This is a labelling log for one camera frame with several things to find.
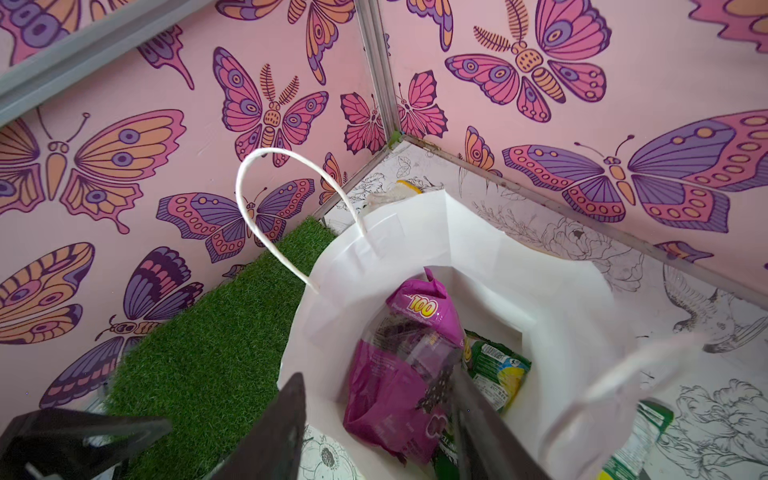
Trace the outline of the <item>green fruit candy bag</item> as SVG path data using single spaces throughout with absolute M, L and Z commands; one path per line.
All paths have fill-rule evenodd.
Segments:
M 513 403 L 532 362 L 509 347 L 478 333 L 465 331 L 463 368 L 483 397 L 503 414 Z M 432 457 L 438 479 L 459 479 L 457 449 L 451 417 Z

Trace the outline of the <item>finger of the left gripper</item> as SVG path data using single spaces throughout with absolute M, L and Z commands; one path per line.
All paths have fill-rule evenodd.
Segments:
M 37 410 L 11 420 L 1 435 L 3 479 L 94 479 L 172 432 L 164 417 Z

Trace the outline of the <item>purple grape gummy bag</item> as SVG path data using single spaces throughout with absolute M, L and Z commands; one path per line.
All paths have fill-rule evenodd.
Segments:
M 428 463 L 447 427 L 464 339 L 454 302 L 433 271 L 405 280 L 357 344 L 345 430 L 401 463 Z

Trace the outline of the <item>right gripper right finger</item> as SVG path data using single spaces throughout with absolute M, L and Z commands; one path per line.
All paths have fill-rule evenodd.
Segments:
M 450 392 L 454 444 L 461 479 L 548 478 L 459 365 L 453 367 Z

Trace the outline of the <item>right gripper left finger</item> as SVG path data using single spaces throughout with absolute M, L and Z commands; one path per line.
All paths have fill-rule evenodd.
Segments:
M 210 479 L 297 479 L 305 428 L 305 382 L 294 373 Z

